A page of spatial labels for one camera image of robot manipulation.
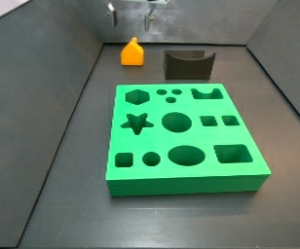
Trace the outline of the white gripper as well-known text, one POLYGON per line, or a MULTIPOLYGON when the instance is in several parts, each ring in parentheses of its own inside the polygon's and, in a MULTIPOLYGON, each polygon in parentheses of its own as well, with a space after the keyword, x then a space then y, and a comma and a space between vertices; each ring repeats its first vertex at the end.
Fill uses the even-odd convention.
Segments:
MULTIPOLYGON (((150 10, 145 14, 145 31, 149 31, 150 30, 150 22, 153 19, 153 13, 154 13, 156 8, 157 8, 156 4, 168 4, 172 0, 130 0, 130 1, 138 2, 138 3, 149 3, 150 10)), ((118 11, 117 11, 111 2, 109 2, 107 7, 109 7, 109 11, 110 11, 113 27, 117 27, 117 25, 118 25, 118 11)))

